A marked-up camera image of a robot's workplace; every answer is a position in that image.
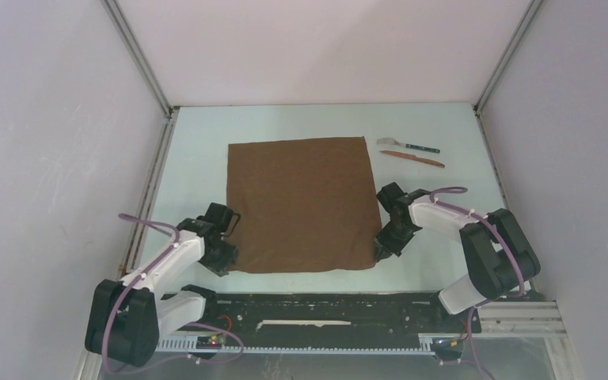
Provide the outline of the brown cloth napkin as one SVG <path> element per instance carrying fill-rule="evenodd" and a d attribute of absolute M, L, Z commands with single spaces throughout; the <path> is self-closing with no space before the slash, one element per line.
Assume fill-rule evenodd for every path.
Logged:
<path fill-rule="evenodd" d="M 241 215 L 231 270 L 360 271 L 376 265 L 382 228 L 363 137 L 228 146 L 226 201 Z"/>

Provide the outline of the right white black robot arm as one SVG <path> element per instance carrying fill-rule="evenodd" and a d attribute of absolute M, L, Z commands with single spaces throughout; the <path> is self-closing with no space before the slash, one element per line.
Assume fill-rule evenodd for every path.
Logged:
<path fill-rule="evenodd" d="M 393 182 L 377 194 L 389 221 L 374 237 L 374 258 L 399 257 L 421 230 L 434 230 L 462 247 L 467 273 L 438 292 L 428 311 L 431 325 L 452 329 L 461 313 L 498 298 L 521 297 L 540 262 L 514 214 L 505 208 L 482 214 L 440 198 L 463 194 L 465 187 L 405 192 Z"/>

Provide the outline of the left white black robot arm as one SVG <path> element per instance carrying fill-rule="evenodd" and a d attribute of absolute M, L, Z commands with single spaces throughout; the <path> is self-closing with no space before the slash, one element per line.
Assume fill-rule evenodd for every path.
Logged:
<path fill-rule="evenodd" d="M 205 330 L 217 323 L 216 292 L 187 285 L 169 295 L 166 289 L 194 264 L 218 277 L 227 275 L 238 258 L 238 248 L 227 239 L 241 215 L 226 205 L 211 203 L 204 215 L 175 226 L 127 214 L 120 218 L 156 230 L 168 240 L 155 257 L 133 272 L 97 285 L 84 345 L 104 361 L 143 368 L 161 338 L 184 327 Z"/>

